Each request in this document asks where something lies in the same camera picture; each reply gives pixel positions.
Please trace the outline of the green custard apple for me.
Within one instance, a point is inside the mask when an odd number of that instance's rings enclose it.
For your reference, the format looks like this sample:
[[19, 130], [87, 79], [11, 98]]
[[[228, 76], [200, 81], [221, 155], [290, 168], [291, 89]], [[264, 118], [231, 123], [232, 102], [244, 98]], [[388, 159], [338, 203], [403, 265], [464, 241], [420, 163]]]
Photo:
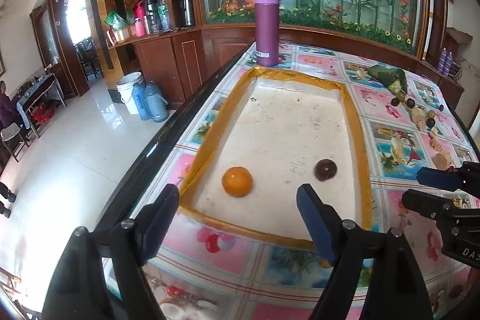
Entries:
[[401, 81], [396, 79], [393, 83], [387, 86], [387, 89], [394, 95], [403, 92]]

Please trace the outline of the wooden sideboard counter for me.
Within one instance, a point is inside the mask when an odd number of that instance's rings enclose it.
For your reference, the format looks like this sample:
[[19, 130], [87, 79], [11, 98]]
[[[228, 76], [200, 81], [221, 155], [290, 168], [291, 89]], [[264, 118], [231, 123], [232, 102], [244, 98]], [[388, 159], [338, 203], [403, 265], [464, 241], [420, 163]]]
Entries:
[[108, 48], [132, 50], [144, 80], [160, 88], [170, 109], [179, 108], [211, 75], [198, 28], [133, 36]]

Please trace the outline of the pink bottle on counter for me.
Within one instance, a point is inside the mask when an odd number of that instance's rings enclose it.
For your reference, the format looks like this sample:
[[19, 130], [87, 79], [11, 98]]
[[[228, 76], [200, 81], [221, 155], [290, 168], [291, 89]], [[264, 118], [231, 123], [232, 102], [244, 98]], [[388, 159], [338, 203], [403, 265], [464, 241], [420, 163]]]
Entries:
[[134, 22], [135, 33], [137, 37], [143, 37], [146, 34], [146, 27], [143, 18], [136, 18]]

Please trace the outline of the large orange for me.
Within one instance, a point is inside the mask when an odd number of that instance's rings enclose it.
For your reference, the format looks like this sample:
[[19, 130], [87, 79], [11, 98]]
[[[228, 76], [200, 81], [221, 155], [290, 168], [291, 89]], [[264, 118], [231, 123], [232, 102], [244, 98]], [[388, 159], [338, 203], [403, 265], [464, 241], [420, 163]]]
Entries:
[[221, 179], [224, 191], [230, 196], [247, 196], [253, 189], [253, 177], [242, 166], [232, 166], [224, 172]]

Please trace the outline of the long beige cake piece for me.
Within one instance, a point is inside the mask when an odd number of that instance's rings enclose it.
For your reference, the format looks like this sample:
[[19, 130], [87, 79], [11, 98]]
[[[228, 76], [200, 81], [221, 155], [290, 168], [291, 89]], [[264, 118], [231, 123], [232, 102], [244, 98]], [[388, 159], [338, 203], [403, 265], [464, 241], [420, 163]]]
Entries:
[[414, 124], [417, 124], [419, 122], [425, 122], [425, 118], [426, 118], [425, 111], [419, 108], [418, 106], [415, 106], [410, 110], [410, 117], [414, 122]]

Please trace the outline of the purple bottles on shelf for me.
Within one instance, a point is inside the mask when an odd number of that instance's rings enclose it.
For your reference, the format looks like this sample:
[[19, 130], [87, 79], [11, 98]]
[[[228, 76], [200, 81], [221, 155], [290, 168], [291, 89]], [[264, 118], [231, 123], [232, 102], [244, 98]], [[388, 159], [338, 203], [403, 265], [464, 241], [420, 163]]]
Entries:
[[448, 51], [446, 48], [443, 48], [439, 56], [439, 63], [437, 66], [437, 70], [443, 76], [449, 76], [452, 62], [453, 62], [452, 52]]

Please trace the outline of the black thermos flask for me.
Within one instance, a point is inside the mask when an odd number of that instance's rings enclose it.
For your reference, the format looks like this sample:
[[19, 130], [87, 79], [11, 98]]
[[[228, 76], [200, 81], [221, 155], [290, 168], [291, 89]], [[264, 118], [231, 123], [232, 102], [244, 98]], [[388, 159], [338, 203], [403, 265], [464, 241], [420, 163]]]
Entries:
[[161, 31], [158, 2], [159, 0], [144, 0], [145, 17], [150, 33], [157, 33]]

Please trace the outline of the blue thermos jug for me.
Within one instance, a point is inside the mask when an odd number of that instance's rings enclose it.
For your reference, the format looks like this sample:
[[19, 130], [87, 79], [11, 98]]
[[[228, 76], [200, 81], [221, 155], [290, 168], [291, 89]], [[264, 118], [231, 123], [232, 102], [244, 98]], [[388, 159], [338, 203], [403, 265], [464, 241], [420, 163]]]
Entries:
[[149, 81], [145, 86], [144, 106], [154, 122], [162, 123], [168, 118], [168, 101], [153, 81]]
[[148, 110], [144, 105], [145, 100], [145, 87], [141, 83], [135, 83], [132, 89], [132, 99], [135, 103], [137, 108], [137, 112], [140, 116], [140, 119], [143, 121], [147, 121], [150, 119], [150, 115], [148, 114]]

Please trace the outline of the green plum left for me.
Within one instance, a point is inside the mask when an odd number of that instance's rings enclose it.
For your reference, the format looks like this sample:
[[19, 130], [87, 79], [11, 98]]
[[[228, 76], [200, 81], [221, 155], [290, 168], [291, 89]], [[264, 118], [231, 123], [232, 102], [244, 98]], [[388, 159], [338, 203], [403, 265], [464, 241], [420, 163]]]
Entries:
[[399, 91], [398, 93], [396, 93], [395, 95], [400, 101], [405, 101], [406, 98], [405, 98], [405, 95], [402, 91]]

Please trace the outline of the purple thermos bottle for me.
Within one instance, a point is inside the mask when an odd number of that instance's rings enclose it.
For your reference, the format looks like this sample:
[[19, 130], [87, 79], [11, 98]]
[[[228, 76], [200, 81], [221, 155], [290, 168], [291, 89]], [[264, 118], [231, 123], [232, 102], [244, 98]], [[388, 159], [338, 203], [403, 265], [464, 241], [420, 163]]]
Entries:
[[279, 63], [279, 0], [255, 0], [256, 62], [263, 67]]

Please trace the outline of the dark plum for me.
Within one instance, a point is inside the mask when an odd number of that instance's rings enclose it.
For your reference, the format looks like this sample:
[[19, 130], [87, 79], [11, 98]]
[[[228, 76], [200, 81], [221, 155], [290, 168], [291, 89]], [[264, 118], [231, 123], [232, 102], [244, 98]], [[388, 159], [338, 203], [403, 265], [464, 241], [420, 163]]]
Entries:
[[435, 126], [435, 120], [433, 118], [427, 118], [426, 125], [429, 128], [433, 128]]
[[321, 159], [314, 167], [314, 176], [319, 181], [326, 181], [336, 176], [337, 165], [329, 158]]
[[416, 103], [415, 103], [415, 101], [414, 101], [413, 99], [408, 98], [407, 101], [406, 101], [406, 105], [407, 105], [407, 107], [409, 107], [410, 109], [412, 109], [412, 108], [416, 105]]

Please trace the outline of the round beige cake piece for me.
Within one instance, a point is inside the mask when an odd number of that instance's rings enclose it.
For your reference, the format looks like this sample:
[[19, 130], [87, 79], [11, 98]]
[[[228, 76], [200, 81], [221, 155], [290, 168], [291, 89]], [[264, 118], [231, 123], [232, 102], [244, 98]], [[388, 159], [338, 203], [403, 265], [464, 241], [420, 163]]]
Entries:
[[431, 137], [430, 140], [431, 148], [437, 152], [442, 152], [443, 144], [439, 141], [439, 139], [437, 137]]

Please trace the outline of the large beige cake chunk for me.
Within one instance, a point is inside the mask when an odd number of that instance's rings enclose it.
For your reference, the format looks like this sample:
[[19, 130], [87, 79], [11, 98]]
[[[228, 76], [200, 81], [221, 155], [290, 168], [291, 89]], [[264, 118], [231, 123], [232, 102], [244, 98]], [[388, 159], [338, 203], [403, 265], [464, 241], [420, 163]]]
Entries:
[[452, 156], [448, 151], [437, 152], [432, 158], [433, 164], [440, 171], [447, 171], [453, 166]]

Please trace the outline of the dark date near cakes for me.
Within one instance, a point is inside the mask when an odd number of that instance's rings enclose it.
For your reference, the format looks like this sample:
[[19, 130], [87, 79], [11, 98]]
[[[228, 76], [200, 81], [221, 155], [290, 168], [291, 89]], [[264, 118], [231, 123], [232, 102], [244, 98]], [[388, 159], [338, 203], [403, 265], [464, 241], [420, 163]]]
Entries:
[[398, 106], [400, 104], [400, 100], [396, 97], [391, 99], [391, 105], [392, 106]]

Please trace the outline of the small beige cake piece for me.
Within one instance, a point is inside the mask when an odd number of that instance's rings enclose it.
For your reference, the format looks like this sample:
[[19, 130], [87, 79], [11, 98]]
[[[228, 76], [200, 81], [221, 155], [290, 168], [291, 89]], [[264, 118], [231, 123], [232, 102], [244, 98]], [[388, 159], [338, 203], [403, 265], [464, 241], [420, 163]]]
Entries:
[[424, 120], [420, 120], [420, 121], [416, 122], [416, 126], [417, 126], [418, 130], [421, 131], [421, 132], [425, 132], [426, 129], [427, 129], [427, 125], [426, 125], [426, 122]]

